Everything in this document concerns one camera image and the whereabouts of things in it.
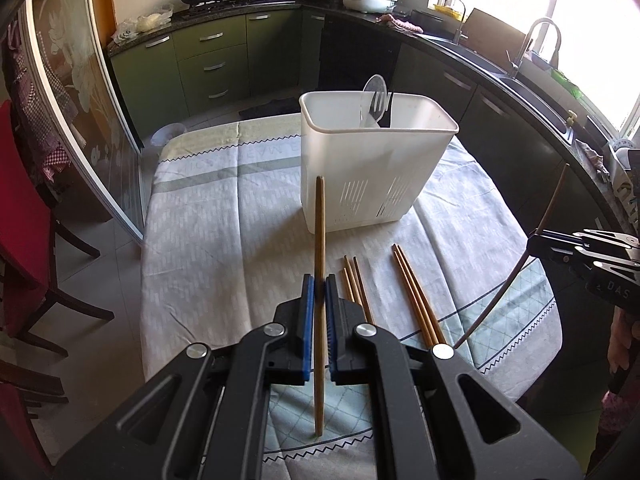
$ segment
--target kitchen sink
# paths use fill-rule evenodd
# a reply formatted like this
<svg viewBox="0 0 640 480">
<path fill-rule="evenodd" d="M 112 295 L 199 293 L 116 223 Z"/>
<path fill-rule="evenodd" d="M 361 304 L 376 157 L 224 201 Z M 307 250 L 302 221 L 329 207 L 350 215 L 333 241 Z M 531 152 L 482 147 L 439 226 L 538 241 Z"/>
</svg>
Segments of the kitchen sink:
<svg viewBox="0 0 640 480">
<path fill-rule="evenodd" d="M 498 80 L 511 91 L 523 98 L 532 108 L 541 114 L 560 133 L 564 139 L 571 143 L 572 130 L 566 126 L 566 120 L 560 117 L 548 104 L 533 93 L 522 83 L 508 76 L 499 76 Z"/>
<path fill-rule="evenodd" d="M 504 70 L 501 69 L 499 66 L 494 65 L 488 59 L 485 59 L 484 57 L 480 56 L 479 54 L 476 54 L 472 50 L 469 50 L 466 46 L 458 45 L 458 44 L 452 43 L 451 41 L 443 40 L 442 38 L 428 36 L 427 34 L 416 34 L 416 36 L 419 36 L 424 40 L 431 41 L 432 43 L 436 43 L 442 48 L 446 48 L 450 52 L 453 52 L 454 54 L 457 54 L 458 56 L 463 57 L 467 61 L 471 62 L 472 64 L 476 65 L 482 70 L 485 70 L 486 72 L 489 72 L 491 74 L 505 73 Z"/>
</svg>

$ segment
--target faucet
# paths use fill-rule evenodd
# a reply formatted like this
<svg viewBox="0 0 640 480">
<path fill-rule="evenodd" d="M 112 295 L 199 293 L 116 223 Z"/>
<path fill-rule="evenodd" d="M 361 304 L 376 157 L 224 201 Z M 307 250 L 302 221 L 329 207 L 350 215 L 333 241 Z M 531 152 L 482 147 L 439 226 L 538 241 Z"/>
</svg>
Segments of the faucet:
<svg viewBox="0 0 640 480">
<path fill-rule="evenodd" d="M 551 62 L 549 63 L 556 70 L 558 69 L 558 51 L 560 50 L 560 44 L 562 43 L 562 34 L 560 34 L 560 29 L 554 23 L 551 18 L 538 18 L 529 29 L 524 41 L 522 42 L 522 46 L 520 47 L 520 51 L 518 55 L 515 57 L 513 61 L 511 59 L 511 70 L 509 70 L 509 77 L 514 78 L 518 75 L 518 70 L 520 70 L 520 65 L 522 64 L 522 58 L 524 57 L 527 49 L 529 48 L 529 43 L 531 42 L 531 37 L 533 36 L 533 31 L 540 23 L 548 23 L 549 25 L 553 25 L 558 32 L 558 36 L 556 38 L 556 50 L 554 51 L 553 56 L 551 56 Z"/>
<path fill-rule="evenodd" d="M 443 5 L 446 4 L 449 0 L 444 0 L 444 2 L 442 3 Z M 454 44 L 459 44 L 460 43 L 460 38 L 462 38 L 463 40 L 468 40 L 468 36 L 465 36 L 464 34 L 462 34 L 462 23 L 465 21 L 465 16 L 466 16 L 466 5 L 462 0 L 457 0 L 462 4 L 462 18 L 460 19 L 460 24 L 458 25 L 458 28 L 456 29 L 456 33 L 453 35 L 453 43 Z"/>
</svg>

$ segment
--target wooden chopstick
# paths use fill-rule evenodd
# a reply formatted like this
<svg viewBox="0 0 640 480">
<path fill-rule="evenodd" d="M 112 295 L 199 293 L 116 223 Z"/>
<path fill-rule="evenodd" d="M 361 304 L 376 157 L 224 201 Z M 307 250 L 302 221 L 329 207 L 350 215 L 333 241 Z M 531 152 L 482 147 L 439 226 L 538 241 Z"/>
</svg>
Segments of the wooden chopstick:
<svg viewBox="0 0 640 480">
<path fill-rule="evenodd" d="M 324 362 L 326 322 L 324 312 L 324 178 L 316 178 L 316 232 L 314 259 L 314 422 L 316 436 L 324 430 Z"/>
<path fill-rule="evenodd" d="M 353 266 L 356 268 L 356 277 L 358 279 L 358 288 L 360 289 L 360 299 L 362 300 L 362 308 L 364 309 L 364 316 L 367 318 L 367 322 L 374 325 L 376 323 L 373 317 L 373 311 L 369 305 L 369 299 L 367 293 L 364 290 L 364 282 L 362 281 L 362 275 L 360 273 L 360 267 L 358 266 L 358 260 L 353 257 Z"/>
<path fill-rule="evenodd" d="M 546 224 L 549 222 L 549 219 L 551 218 L 551 213 L 556 208 L 556 203 L 558 202 L 558 197 L 560 196 L 560 190 L 564 185 L 564 181 L 566 179 L 566 172 L 568 170 L 569 170 L 569 165 L 565 164 L 564 168 L 562 168 L 562 173 L 560 174 L 560 178 L 558 179 L 558 184 L 556 184 L 556 189 L 554 190 L 554 193 L 551 196 L 551 200 L 549 201 L 549 205 L 546 206 L 546 211 L 542 215 L 542 220 L 540 220 L 540 224 L 538 224 L 538 227 L 536 227 L 535 234 L 537 235 L 539 235 L 545 229 Z M 500 298 L 504 296 L 505 292 L 507 292 L 507 289 L 511 286 L 511 283 L 513 283 L 513 280 L 516 279 L 516 276 L 522 270 L 522 267 L 524 267 L 524 264 L 527 262 L 528 257 L 529 257 L 529 251 L 527 249 L 524 249 L 522 256 L 517 261 L 513 269 L 511 269 L 510 274 L 507 276 L 507 279 L 500 287 L 500 290 L 498 290 L 498 292 L 492 298 L 489 304 L 480 313 L 480 316 L 478 316 L 478 319 L 476 319 L 473 322 L 473 324 L 468 328 L 468 330 L 466 330 L 464 335 L 460 339 L 458 339 L 455 345 L 453 345 L 453 348 L 458 348 L 460 345 L 462 345 L 462 343 L 469 338 L 469 336 L 474 332 L 474 330 L 482 324 L 482 322 L 486 319 L 486 317 L 498 304 L 498 301 L 500 301 Z"/>
<path fill-rule="evenodd" d="M 418 322 L 418 326 L 420 327 L 420 333 L 422 334 L 422 340 L 424 344 L 430 348 L 435 345 L 434 341 L 431 339 L 431 333 L 427 328 L 427 323 L 422 316 L 422 312 L 420 311 L 420 307 L 418 306 L 418 299 L 415 297 L 415 292 L 413 287 L 411 286 L 411 282 L 409 281 L 409 276 L 407 271 L 404 269 L 404 265 L 402 264 L 402 260 L 400 259 L 400 254 L 396 251 L 395 245 L 392 246 L 394 257 L 396 258 L 396 262 L 398 263 L 398 267 L 400 269 L 400 273 L 402 274 L 404 283 L 404 287 L 406 289 L 407 296 L 409 297 L 409 304 L 414 310 L 414 316 L 416 321 Z"/>
<path fill-rule="evenodd" d="M 409 282 L 409 286 L 411 287 L 414 293 L 416 305 L 418 307 L 418 310 L 420 311 L 420 315 L 424 319 L 424 324 L 427 327 L 430 339 L 431 341 L 433 341 L 433 344 L 436 345 L 439 343 L 438 335 L 436 334 L 436 331 L 431 323 L 431 318 L 429 317 L 429 314 L 427 314 L 427 308 L 424 302 L 422 301 L 422 296 L 420 294 L 420 286 L 417 284 L 417 282 L 414 280 L 414 277 L 411 275 L 411 272 L 409 271 L 409 265 L 407 261 L 404 259 L 403 254 L 400 251 L 399 246 L 397 244 L 394 244 L 394 251 L 398 254 L 398 259 L 400 261 L 400 264 L 402 265 L 402 269 L 404 270 L 406 278 Z"/>
<path fill-rule="evenodd" d="M 442 329 L 440 328 L 440 324 L 438 323 L 438 318 L 436 317 L 433 309 L 431 308 L 431 304 L 429 303 L 429 300 L 427 300 L 427 296 L 425 295 L 424 291 L 422 290 L 422 287 L 420 286 L 420 283 L 418 282 L 418 279 L 415 277 L 414 270 L 411 268 L 411 264 L 409 263 L 409 260 L 406 258 L 405 254 L 404 254 L 404 251 L 402 250 L 402 247 L 400 247 L 398 244 L 396 244 L 396 247 L 398 248 L 400 256 L 404 260 L 405 266 L 406 266 L 407 270 L 409 271 L 409 276 L 414 281 L 414 283 L 415 283 L 415 285 L 417 287 L 418 294 L 420 295 L 420 298 L 422 300 L 422 304 L 424 305 L 424 311 L 426 312 L 427 316 L 429 317 L 429 320 L 431 322 L 431 326 L 433 327 L 433 330 L 435 332 L 436 339 L 437 339 L 438 343 L 447 344 L 447 340 L 445 339 L 444 334 L 442 333 Z"/>
<path fill-rule="evenodd" d="M 353 293 L 353 301 L 354 303 L 362 306 L 362 298 L 360 297 L 360 287 L 358 286 L 358 282 L 356 281 L 355 275 L 353 273 L 353 268 L 351 267 L 351 261 L 348 259 L 347 255 L 344 255 L 344 268 L 347 269 L 347 275 L 349 276 L 349 283 L 351 285 L 351 291 Z"/>
<path fill-rule="evenodd" d="M 351 283 L 349 282 L 349 274 L 347 269 L 344 268 L 341 272 L 342 283 L 344 285 L 344 293 L 347 295 L 347 300 L 353 302 L 353 291 L 351 290 Z"/>
</svg>

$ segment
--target person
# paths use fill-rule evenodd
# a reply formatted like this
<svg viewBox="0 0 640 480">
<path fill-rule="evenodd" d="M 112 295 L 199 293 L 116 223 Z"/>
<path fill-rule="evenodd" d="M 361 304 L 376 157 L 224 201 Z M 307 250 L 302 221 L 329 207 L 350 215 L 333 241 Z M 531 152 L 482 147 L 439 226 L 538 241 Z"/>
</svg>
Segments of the person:
<svg viewBox="0 0 640 480">
<path fill-rule="evenodd" d="M 607 360 L 611 373 L 629 367 L 629 348 L 633 339 L 640 340 L 640 321 L 631 323 L 624 310 L 616 307 L 611 323 L 611 336 Z M 602 412 L 598 422 L 596 445 L 591 453 L 587 473 L 590 472 L 613 446 L 620 433 L 634 416 L 640 403 L 640 378 L 635 378 L 619 395 L 607 392 L 602 399 Z"/>
</svg>

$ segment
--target white tablecloth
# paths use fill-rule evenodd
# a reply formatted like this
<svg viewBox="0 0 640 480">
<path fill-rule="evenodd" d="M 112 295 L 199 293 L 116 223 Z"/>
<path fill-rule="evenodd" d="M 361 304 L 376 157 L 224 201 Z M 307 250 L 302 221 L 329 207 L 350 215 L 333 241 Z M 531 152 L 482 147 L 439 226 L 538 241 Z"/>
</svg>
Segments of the white tablecloth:
<svg viewBox="0 0 640 480">
<path fill-rule="evenodd" d="M 330 233 L 327 273 L 356 255 L 376 323 L 420 345 L 392 259 L 400 244 L 449 342 L 484 309 L 526 236 L 484 170 L 457 139 L 398 222 Z M 146 218 L 141 336 L 147 378 L 191 342 L 234 344 L 296 298 L 313 273 L 313 237 L 300 205 L 300 115 L 191 132 L 163 150 Z M 461 347 L 517 399 L 562 342 L 556 302 L 531 259 Z M 326 429 L 313 436 L 312 381 L 274 386 L 264 478 L 372 478 L 368 397 L 326 377 Z"/>
</svg>

